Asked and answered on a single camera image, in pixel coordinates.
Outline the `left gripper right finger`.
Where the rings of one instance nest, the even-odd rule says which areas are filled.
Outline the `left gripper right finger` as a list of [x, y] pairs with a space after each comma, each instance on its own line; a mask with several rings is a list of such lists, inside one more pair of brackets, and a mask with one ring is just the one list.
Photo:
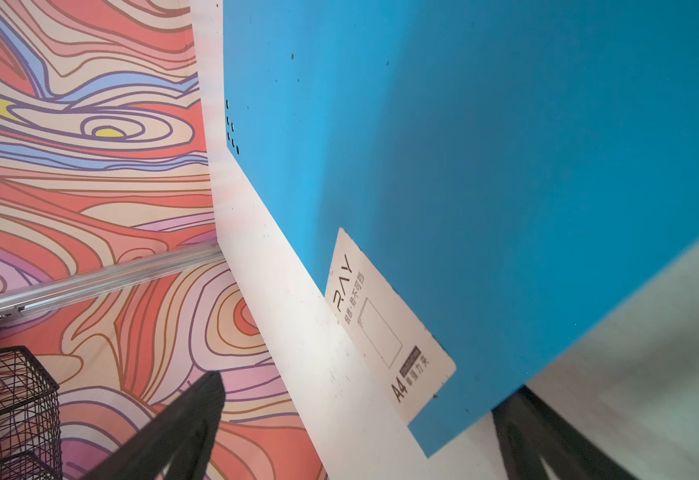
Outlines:
[[525, 386], [491, 414], [509, 479], [547, 479], [547, 468], [559, 479], [635, 477]]

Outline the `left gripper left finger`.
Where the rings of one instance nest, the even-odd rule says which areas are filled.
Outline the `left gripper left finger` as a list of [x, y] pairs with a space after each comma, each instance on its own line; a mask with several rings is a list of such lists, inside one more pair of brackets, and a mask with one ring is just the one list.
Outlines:
[[226, 392], [207, 372], [146, 424], [88, 479], [202, 479], [215, 444]]

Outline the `blue file folder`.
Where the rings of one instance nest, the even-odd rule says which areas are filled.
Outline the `blue file folder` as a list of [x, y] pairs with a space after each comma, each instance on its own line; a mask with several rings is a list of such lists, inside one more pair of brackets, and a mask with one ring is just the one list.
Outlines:
[[699, 240], [699, 1], [227, 1], [230, 150], [457, 366], [433, 454]]

